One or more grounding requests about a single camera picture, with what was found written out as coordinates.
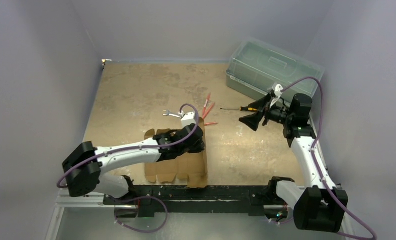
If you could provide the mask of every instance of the plastic bin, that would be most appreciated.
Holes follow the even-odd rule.
[[[243,42],[230,59],[226,71],[227,86],[258,100],[273,84],[286,87],[294,81],[312,76],[321,79],[324,68],[275,46],[252,39]],[[296,93],[313,97],[317,83],[304,80],[284,92],[282,97],[291,102]]]

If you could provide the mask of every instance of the wrench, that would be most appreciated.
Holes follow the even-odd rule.
[[[165,113],[162,114],[163,116],[172,116],[172,117],[176,117],[176,118],[180,118],[180,119],[182,118],[181,115],[176,114],[176,113],[172,113],[172,112],[170,112],[168,110],[162,110],[162,111],[165,112]]]

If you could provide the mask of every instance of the white wall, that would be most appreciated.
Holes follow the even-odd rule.
[[[336,0],[305,57],[326,67],[321,145],[332,178],[378,239],[396,239],[396,0]]]
[[[45,237],[100,64],[69,0],[0,0],[0,239]]]
[[[303,55],[333,0],[72,0],[98,53],[226,61],[247,37]]]

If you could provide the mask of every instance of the flattened cardboard box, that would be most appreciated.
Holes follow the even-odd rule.
[[[204,120],[199,118],[198,126],[203,131],[202,140],[205,143]],[[169,129],[158,129],[156,134],[166,133]],[[155,135],[151,129],[145,133],[145,139]],[[173,160],[165,160],[155,163],[145,163],[145,179],[150,183],[172,183],[177,176],[179,180],[187,180],[190,188],[204,188],[208,183],[207,152],[185,153]]]

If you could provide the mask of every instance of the tabletop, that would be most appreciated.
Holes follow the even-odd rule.
[[[221,110],[247,106],[252,99],[226,86],[227,64],[221,63],[108,63],[84,135],[94,146],[139,142],[149,129],[178,129],[177,112],[184,103],[202,110],[208,93],[215,107],[205,119],[209,185],[266,185],[272,176],[288,177],[303,185],[299,164],[283,137],[283,126],[270,122],[254,132],[238,119],[249,114]],[[137,185],[145,180],[143,164],[116,169]],[[174,184],[185,185],[176,179]]]

